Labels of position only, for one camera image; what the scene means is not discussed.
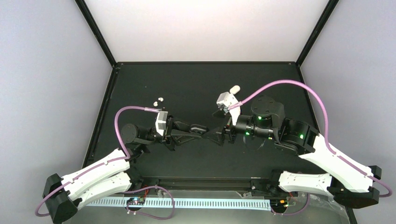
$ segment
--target black frame edge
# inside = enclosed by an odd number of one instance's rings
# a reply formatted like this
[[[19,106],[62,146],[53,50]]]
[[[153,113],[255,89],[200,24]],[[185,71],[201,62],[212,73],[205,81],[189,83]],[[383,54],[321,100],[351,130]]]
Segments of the black frame edge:
[[[169,62],[119,62],[122,64],[296,64],[296,62],[260,62],[260,61],[169,61]]]
[[[350,224],[358,224],[358,221],[356,220],[356,217],[355,217],[354,210],[349,207],[345,207],[345,210],[346,210],[346,214],[349,217],[349,223]]]
[[[98,118],[96,119],[95,127],[93,128],[92,137],[88,145],[87,153],[84,158],[83,168],[86,167],[90,159],[94,159],[96,144],[98,143],[99,133],[102,128],[103,118],[105,117],[107,107],[110,102],[110,97],[113,92],[115,82],[118,76],[119,64],[113,67],[110,74],[109,82],[106,87],[105,95],[103,97],[102,105],[100,106]]]
[[[296,61],[296,64],[298,66],[301,66],[303,64],[305,58],[310,52],[320,32],[322,31],[323,27],[325,27],[325,24],[329,19],[330,15],[332,14],[334,8],[336,7],[338,1],[339,0],[329,0],[329,2],[327,3],[325,9],[323,10],[322,14],[319,17],[318,22],[315,25],[315,28],[313,29],[310,37],[308,38],[307,43],[305,44],[303,50],[301,51],[300,56],[298,56],[298,59]]]
[[[105,39],[103,38],[102,33],[99,30],[98,25],[96,24],[95,20],[91,12],[88,9],[87,4],[84,0],[75,0],[78,7],[80,8],[81,13],[83,14],[85,20],[87,21],[89,27],[91,28],[93,35],[95,36],[96,40],[98,41],[100,47],[102,48],[103,52],[105,53],[109,63],[112,67],[116,66],[116,60],[114,59]]]
[[[301,73],[300,66],[298,66],[297,64],[296,64],[296,69],[297,69],[297,72],[298,72],[298,76],[300,76],[300,82],[305,84],[305,81],[304,81],[304,78],[303,78],[303,74]],[[308,91],[304,90],[304,92],[305,92],[305,97],[307,98],[307,101],[308,101],[308,106],[310,108],[311,116],[313,117],[313,122],[314,122],[313,125],[315,126],[316,130],[319,130],[318,120],[316,119],[315,112],[313,111],[313,107],[312,107],[312,103],[311,103],[311,99],[309,97]]]

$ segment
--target white wall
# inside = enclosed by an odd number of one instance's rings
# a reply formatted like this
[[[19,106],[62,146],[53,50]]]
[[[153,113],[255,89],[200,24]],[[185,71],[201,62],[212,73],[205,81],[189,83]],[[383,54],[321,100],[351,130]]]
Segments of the white wall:
[[[46,178],[81,168],[111,67],[74,1],[2,1],[0,30],[0,223],[49,224]]]
[[[295,61],[328,0],[86,0],[116,61]]]
[[[329,114],[330,142],[382,168],[396,189],[396,1],[339,1],[302,72]],[[318,105],[315,112],[322,124]],[[376,185],[382,193],[386,190]],[[394,223],[396,196],[354,210],[359,224]]]

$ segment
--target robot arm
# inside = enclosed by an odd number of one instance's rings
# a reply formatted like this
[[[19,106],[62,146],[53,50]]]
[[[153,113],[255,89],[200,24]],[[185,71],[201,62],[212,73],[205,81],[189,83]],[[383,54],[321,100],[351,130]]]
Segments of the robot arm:
[[[219,109],[226,107],[222,100]],[[324,137],[305,122],[285,118],[283,105],[267,96],[256,97],[251,106],[253,115],[232,115],[228,121],[209,138],[219,145],[225,140],[234,143],[237,134],[273,140],[276,149],[284,153],[297,155],[322,168],[327,174],[294,174],[287,171],[275,172],[271,183],[285,192],[302,191],[334,197],[334,200],[351,208],[363,208],[377,204],[379,191],[373,188],[373,180],[367,175],[381,178],[381,169],[377,166],[364,166],[332,146],[336,154],[331,153]],[[367,173],[363,175],[340,159],[349,161],[353,166]]]
[[[209,139],[222,146],[225,141],[234,143],[237,134],[272,140],[276,149],[299,156],[327,172],[311,175],[274,171],[267,184],[270,194],[294,191],[321,194],[331,196],[339,204],[351,208],[363,208],[378,203],[379,191],[373,188],[373,181],[367,175],[380,179],[379,167],[361,165],[334,147],[332,148],[336,154],[332,154],[326,147],[324,137],[315,128],[304,122],[285,118],[283,105],[272,98],[263,95],[255,98],[251,106],[253,115],[250,116],[241,115],[240,107],[228,108],[237,102],[231,93],[226,92],[219,96],[219,111],[213,115],[224,117],[224,125],[210,131],[202,125],[187,124],[166,111],[158,111],[153,128],[125,125],[120,134],[130,158],[126,160],[124,152],[116,149],[107,157],[80,171],[62,178],[54,174],[47,179],[43,198],[66,184],[45,201],[53,222],[66,221],[94,200],[137,188],[139,180],[131,175],[135,172],[127,174],[124,171],[130,169],[130,161],[143,153],[150,153],[148,145],[160,143],[174,151],[176,146],[194,140]],[[367,175],[361,174],[339,157]]]

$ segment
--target white ceiling panel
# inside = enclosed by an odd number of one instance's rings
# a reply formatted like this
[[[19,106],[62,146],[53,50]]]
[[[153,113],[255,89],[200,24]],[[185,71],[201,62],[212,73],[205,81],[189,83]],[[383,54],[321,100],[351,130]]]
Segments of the white ceiling panel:
[[[85,0],[116,61],[296,61],[327,0]]]

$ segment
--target black tabletop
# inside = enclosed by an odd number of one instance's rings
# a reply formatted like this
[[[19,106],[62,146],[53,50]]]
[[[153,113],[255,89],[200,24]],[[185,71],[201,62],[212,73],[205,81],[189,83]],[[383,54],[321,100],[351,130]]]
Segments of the black tabletop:
[[[118,70],[94,161],[119,147],[113,122],[116,112],[124,106],[154,107],[153,103],[161,97],[164,101],[160,105],[174,117],[215,128],[222,122],[212,117],[219,94],[239,85],[241,91],[235,96],[240,101],[261,86],[279,79],[301,81],[294,63],[124,63]],[[300,87],[282,84],[263,94],[283,103],[286,117],[314,125],[310,103]],[[241,109],[248,114],[250,103]],[[155,119],[155,113],[125,111],[120,116],[119,126],[132,123],[153,127]],[[225,143],[219,147],[208,140],[200,140],[177,147],[174,152],[158,144],[149,146],[151,153],[142,155],[136,167],[142,176],[152,177],[265,178],[273,169],[323,173],[308,161],[274,149],[269,140],[258,149],[261,143],[262,140],[247,138],[244,144],[242,136],[238,136],[233,145]]]

